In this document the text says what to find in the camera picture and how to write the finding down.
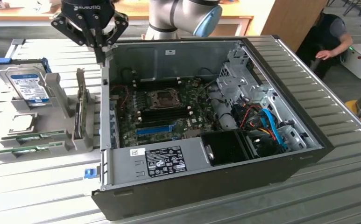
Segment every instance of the hard drive label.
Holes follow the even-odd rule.
[[[24,100],[28,101],[32,106],[46,105],[48,95],[44,87],[39,84],[39,76],[36,74],[11,75],[10,78]]]
[[[146,151],[146,161],[150,177],[187,171],[181,146]]]

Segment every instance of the blue cable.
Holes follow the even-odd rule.
[[[276,139],[278,140],[280,145],[286,149],[288,145],[282,141],[282,137],[280,136],[278,131],[276,129],[274,119],[273,119],[270,111],[268,109],[262,109],[261,112],[264,112],[266,114]],[[264,118],[261,118],[261,121],[262,121],[264,126],[266,127],[266,120]]]

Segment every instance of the cpu socket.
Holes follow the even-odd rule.
[[[149,93],[151,97],[151,109],[173,108],[182,105],[175,89],[165,89]]]

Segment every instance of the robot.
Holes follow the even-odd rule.
[[[129,26],[129,17],[115,11],[111,0],[62,0],[62,12],[51,25],[76,44],[95,52],[104,66],[104,51],[115,44]],[[207,37],[221,18],[218,0],[150,0],[150,26],[146,40],[177,39],[177,30]]]

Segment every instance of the wooden table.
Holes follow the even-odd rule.
[[[231,29],[235,30],[235,35],[245,35],[253,16],[246,14],[239,3],[221,6],[223,13],[215,35],[227,35]],[[26,8],[0,9],[0,27],[50,26],[51,18],[59,10],[59,6],[54,6],[48,13],[38,14]],[[149,1],[118,3],[115,10],[129,15],[130,25],[149,25]]]

